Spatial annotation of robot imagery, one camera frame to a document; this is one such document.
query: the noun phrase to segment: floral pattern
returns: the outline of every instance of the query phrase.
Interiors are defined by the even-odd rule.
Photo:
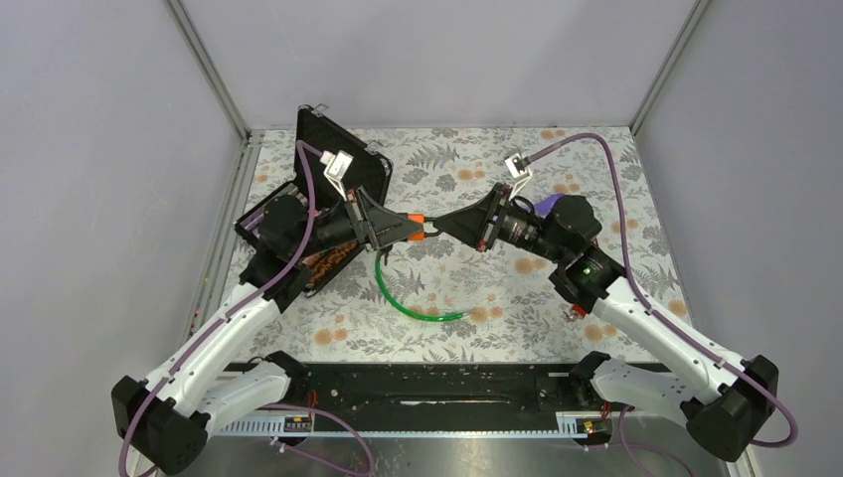
[[[629,130],[598,128],[414,128],[352,131],[378,140],[395,163],[387,205],[437,216],[473,204],[495,182],[511,182],[503,158],[530,153],[567,135],[594,131],[608,141],[620,172],[633,269],[642,286],[688,319],[667,240]],[[294,131],[268,131],[247,208],[292,175]],[[560,149],[533,166],[522,195],[586,196],[603,224],[598,240],[620,260],[620,224],[605,157],[594,141]],[[252,251],[239,241],[226,282],[230,290]],[[383,273],[406,306],[428,314],[468,311],[449,323],[416,321],[393,309],[375,282],[373,253],[362,253],[322,291],[300,297],[238,355],[285,350],[316,362],[575,362],[598,350],[628,361],[653,357],[614,326],[581,317],[554,291],[551,264],[499,242],[478,253],[441,236],[396,244]]]

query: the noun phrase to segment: gray floor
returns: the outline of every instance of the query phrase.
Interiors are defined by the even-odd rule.
[[[726,465],[699,448],[685,429],[654,417],[630,418],[629,442],[660,445],[681,456],[697,476],[729,475]],[[622,448],[582,452],[570,440],[517,438],[379,438],[370,440],[376,476],[639,476]],[[339,472],[290,453],[279,454],[266,439],[215,437],[183,476],[338,476]],[[353,439],[312,438],[302,449],[341,465],[364,469],[365,454]],[[637,451],[658,476],[688,475],[667,457]]]

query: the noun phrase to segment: open black case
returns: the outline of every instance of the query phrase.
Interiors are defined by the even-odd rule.
[[[383,205],[387,198],[387,190],[392,178],[393,163],[384,155],[371,150],[360,138],[329,119],[321,111],[309,105],[298,108],[295,139],[302,140],[320,151],[336,153],[345,151],[354,157],[343,177],[346,189],[365,187],[373,199]],[[342,198],[325,179],[325,166],[319,158],[308,156],[308,164],[313,175],[316,192],[316,210],[327,211],[336,206]],[[262,201],[249,209],[235,222],[235,231],[251,246],[257,246],[257,225],[263,215],[263,207],[274,197],[293,194],[302,202],[306,201],[307,184],[301,162],[294,160],[295,177],[291,181],[281,184]],[[324,253],[311,255],[304,259],[313,272],[313,276],[305,289],[305,296],[313,296],[322,289],[337,273],[348,265],[355,256],[362,251],[356,242],[349,242]]]

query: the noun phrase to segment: orange gripper fingertip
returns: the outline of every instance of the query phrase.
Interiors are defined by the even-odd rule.
[[[419,224],[424,224],[424,216],[422,214],[407,214],[407,218],[413,222],[417,222]],[[407,238],[409,241],[421,241],[424,240],[424,232],[419,232],[418,234],[413,234]]]

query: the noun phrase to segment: green hose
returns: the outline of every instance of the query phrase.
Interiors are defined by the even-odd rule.
[[[401,303],[398,302],[398,300],[395,299],[395,297],[393,297],[393,295],[390,294],[390,291],[387,289],[387,284],[384,283],[384,277],[381,274],[381,251],[380,250],[375,252],[375,279],[378,281],[378,287],[381,288],[381,293],[384,294],[384,298],[386,298],[387,301],[389,301],[390,304],[392,304],[395,307],[395,309],[397,309],[398,311],[404,313],[405,315],[407,315],[411,318],[415,318],[417,320],[422,320],[422,321],[453,321],[453,320],[458,320],[458,319],[462,318],[463,316],[465,316],[464,311],[460,311],[460,312],[457,312],[457,313],[448,313],[447,315],[441,315],[441,316],[433,316],[433,315],[423,315],[421,313],[417,313],[413,310],[409,310],[409,309],[405,308]]]

